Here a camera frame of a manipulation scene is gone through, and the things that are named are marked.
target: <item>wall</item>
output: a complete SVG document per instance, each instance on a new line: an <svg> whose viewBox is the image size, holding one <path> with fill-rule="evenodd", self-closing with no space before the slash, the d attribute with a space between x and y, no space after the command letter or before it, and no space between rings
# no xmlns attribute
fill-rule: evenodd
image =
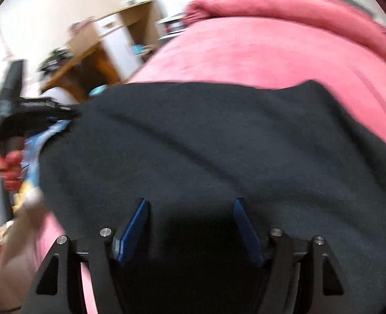
<svg viewBox="0 0 386 314"><path fill-rule="evenodd" d="M69 39L68 27L121 8L122 0L5 0L0 28L15 58L25 58L31 82L49 52Z"/></svg>

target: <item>black cloth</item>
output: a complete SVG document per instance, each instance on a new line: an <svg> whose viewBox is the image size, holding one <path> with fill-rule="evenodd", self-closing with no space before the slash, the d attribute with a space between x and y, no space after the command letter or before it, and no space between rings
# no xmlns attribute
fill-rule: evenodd
<svg viewBox="0 0 386 314"><path fill-rule="evenodd" d="M322 85L136 83L79 108L41 154L41 188L71 238L150 201L148 251L122 271L134 313L245 312L256 276L237 197L268 227L324 236L356 313L385 306L386 144Z"/></svg>

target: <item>wooden desk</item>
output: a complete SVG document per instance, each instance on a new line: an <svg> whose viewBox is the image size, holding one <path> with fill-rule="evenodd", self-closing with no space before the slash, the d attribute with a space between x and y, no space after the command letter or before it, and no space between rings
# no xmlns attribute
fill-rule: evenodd
<svg viewBox="0 0 386 314"><path fill-rule="evenodd" d="M80 64L83 59L90 56L94 63L94 68L106 77L108 85L114 85L121 82L119 75L110 63L101 44L96 43L85 52L74 56L62 66L41 88L41 93L59 86L72 94L78 102L86 101L88 99L89 91L81 84L81 81L79 81L77 75L73 72L73 68Z"/></svg>

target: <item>pink blanket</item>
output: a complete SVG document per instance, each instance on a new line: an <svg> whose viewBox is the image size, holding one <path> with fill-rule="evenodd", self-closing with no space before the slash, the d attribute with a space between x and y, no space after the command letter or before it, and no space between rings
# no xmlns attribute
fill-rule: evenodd
<svg viewBox="0 0 386 314"><path fill-rule="evenodd" d="M386 142L386 30L338 0L196 0L189 28L132 82L208 81L281 89L314 79ZM62 229L47 216L45 256ZM96 313L84 270L89 314Z"/></svg>

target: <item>white drawer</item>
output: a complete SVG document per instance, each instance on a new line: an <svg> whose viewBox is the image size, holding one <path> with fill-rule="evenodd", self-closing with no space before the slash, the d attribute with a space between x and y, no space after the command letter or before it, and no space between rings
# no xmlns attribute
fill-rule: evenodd
<svg viewBox="0 0 386 314"><path fill-rule="evenodd" d="M97 20L94 25L98 35L103 36L123 26L123 23L122 20L120 20L119 14L116 13Z"/></svg>

